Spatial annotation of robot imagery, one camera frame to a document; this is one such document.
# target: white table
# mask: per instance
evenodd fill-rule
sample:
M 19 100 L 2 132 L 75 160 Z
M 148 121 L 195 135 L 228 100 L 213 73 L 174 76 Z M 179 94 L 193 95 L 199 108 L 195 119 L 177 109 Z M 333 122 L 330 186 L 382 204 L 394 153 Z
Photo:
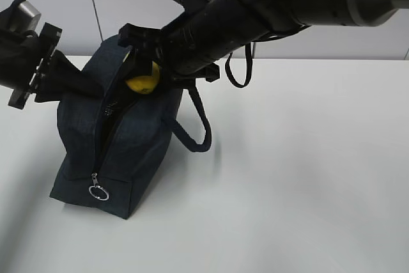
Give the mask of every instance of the white table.
M 48 198 L 56 103 L 18 111 L 0 88 L 0 272 L 409 272 L 408 65 L 256 60 L 245 90 L 200 82 L 211 151 L 174 139 L 128 221 Z M 178 118 L 202 136 L 186 97 Z

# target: metal ring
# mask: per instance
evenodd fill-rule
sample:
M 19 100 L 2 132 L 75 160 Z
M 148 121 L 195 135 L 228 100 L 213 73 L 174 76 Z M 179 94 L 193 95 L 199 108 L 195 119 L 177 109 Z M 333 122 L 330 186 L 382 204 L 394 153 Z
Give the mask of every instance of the metal ring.
M 94 194 L 92 192 L 92 189 L 98 189 L 101 190 L 103 193 L 105 193 L 105 198 L 101 198 L 100 196 Z M 106 191 L 103 187 L 101 187 L 100 185 L 92 185 L 88 188 L 89 193 L 92 195 L 93 198 L 96 198 L 99 201 L 107 201 L 109 199 L 109 193 L 108 191 Z

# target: bag strap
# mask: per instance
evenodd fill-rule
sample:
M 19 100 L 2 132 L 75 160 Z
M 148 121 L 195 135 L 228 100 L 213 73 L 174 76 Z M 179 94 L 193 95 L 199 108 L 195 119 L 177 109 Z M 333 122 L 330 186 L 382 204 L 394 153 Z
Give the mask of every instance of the bag strap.
M 231 57 L 233 57 L 233 53 L 230 54 L 228 60 L 226 61 L 226 74 L 228 76 L 228 79 L 230 80 L 230 82 L 233 84 L 233 86 L 237 87 L 237 88 L 245 88 L 246 86 L 248 86 L 251 82 L 251 77 L 252 77 L 252 73 L 253 73 L 253 57 L 254 54 L 251 51 L 251 43 L 247 44 L 245 46 L 245 59 L 247 62 L 247 73 L 245 76 L 245 82 L 244 84 L 240 84 L 237 82 L 237 80 L 235 79 L 235 77 L 233 76 L 233 73 L 231 72 L 231 68 L 230 68 L 230 60 Z
M 202 144 L 197 144 L 192 137 L 186 132 L 186 130 L 178 123 L 176 119 L 167 114 L 163 120 L 166 125 L 172 130 L 173 134 L 186 146 L 188 150 L 194 153 L 204 153 L 207 152 L 212 145 L 212 129 L 210 128 L 210 123 L 206 117 L 205 109 L 203 108 L 203 103 L 200 98 L 197 88 L 189 89 L 189 95 L 193 101 L 193 104 L 200 116 L 203 123 L 206 135 L 204 136 L 204 141 Z

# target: key ring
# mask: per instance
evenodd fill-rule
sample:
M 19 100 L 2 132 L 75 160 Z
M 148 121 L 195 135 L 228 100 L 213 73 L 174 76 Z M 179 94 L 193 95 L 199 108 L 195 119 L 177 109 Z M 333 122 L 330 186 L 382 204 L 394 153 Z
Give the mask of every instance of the key ring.
M 98 189 L 100 191 L 102 191 L 105 194 L 104 198 L 101 198 L 100 196 L 94 194 L 93 189 Z M 100 185 L 92 185 L 88 188 L 89 193 L 96 198 L 99 201 L 107 201 L 109 199 L 109 193 L 108 191 L 106 191 L 103 187 L 101 187 Z
M 93 173 L 91 175 L 94 185 L 90 185 L 89 188 L 88 188 L 88 191 L 92 195 L 93 198 L 96 198 L 99 201 L 107 201 L 109 199 L 109 193 L 105 188 L 103 188 L 103 187 L 101 187 L 99 185 L 98 180 L 96 179 L 96 176 L 97 176 L 96 173 Z M 100 196 L 96 195 L 93 192 L 93 189 L 98 189 L 98 190 L 102 191 L 105 194 L 105 197 L 103 198 L 103 197 L 100 197 Z

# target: fabric bag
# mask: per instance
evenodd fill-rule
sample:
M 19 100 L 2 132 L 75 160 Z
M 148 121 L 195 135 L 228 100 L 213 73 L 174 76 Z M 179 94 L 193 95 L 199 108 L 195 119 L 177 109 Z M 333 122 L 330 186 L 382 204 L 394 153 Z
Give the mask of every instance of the fabric bag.
M 117 41 L 117 36 L 104 41 L 83 70 L 104 87 L 104 98 L 67 94 L 58 106 L 66 157 L 50 197 L 128 219 L 163 161 L 172 134 L 190 151 L 206 152 L 212 133 L 196 88 L 189 95 L 206 130 L 203 144 L 176 121 L 182 89 L 131 97 L 132 103 L 108 125 L 112 89 L 130 51 L 117 46 Z

